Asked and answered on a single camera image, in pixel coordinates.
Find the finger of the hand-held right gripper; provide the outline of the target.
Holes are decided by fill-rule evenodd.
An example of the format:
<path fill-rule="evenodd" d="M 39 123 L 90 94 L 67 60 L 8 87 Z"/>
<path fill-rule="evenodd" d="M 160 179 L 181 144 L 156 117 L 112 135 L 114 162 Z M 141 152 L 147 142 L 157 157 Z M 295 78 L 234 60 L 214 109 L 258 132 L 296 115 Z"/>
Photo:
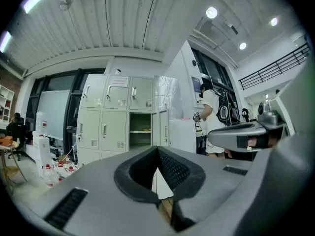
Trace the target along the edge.
<path fill-rule="evenodd" d="M 212 130 L 208 133 L 207 140 L 220 148 L 248 153 L 261 150 L 261 148 L 248 146 L 248 138 L 264 134 L 267 134 L 267 130 L 257 121 L 254 121 Z"/>

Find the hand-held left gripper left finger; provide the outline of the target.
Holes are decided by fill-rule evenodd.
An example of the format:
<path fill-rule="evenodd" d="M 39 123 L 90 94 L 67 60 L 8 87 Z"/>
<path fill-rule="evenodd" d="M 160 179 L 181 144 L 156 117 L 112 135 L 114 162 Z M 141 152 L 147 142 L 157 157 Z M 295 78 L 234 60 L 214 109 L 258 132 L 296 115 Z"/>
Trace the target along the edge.
<path fill-rule="evenodd" d="M 26 236 L 170 236 L 172 227 L 158 210 L 157 194 L 136 182 L 129 190 L 115 183 L 115 172 L 129 159 L 155 150 L 143 147 L 101 159 L 75 171 L 35 200 L 14 204 L 26 220 Z"/>

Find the person's right hand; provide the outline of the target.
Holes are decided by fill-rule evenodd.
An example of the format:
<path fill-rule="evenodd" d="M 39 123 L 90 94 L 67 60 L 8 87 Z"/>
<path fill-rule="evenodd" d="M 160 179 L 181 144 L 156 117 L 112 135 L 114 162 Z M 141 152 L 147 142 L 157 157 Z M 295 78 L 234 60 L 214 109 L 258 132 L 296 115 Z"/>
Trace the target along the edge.
<path fill-rule="evenodd" d="M 248 138 L 248 146 L 252 148 L 271 148 L 276 143 L 277 139 L 268 134 Z"/>

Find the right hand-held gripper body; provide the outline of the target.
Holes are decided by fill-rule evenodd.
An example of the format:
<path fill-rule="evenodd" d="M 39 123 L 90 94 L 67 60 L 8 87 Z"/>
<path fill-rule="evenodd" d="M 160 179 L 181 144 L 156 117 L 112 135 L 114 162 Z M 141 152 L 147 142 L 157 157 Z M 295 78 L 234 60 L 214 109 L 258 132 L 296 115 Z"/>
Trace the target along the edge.
<path fill-rule="evenodd" d="M 259 105 L 257 121 L 269 130 L 284 127 L 289 136 L 315 138 L 314 58 L 308 58 L 299 73 L 274 98 Z"/>

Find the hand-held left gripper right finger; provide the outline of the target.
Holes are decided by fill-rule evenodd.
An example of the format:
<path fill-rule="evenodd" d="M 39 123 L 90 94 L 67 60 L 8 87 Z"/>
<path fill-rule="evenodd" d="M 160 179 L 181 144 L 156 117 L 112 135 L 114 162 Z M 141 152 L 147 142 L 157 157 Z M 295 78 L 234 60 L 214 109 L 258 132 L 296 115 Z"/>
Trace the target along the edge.
<path fill-rule="evenodd" d="M 190 199 L 158 211 L 180 235 L 307 236 L 315 230 L 315 135 L 300 133 L 253 162 L 215 160 Z"/>

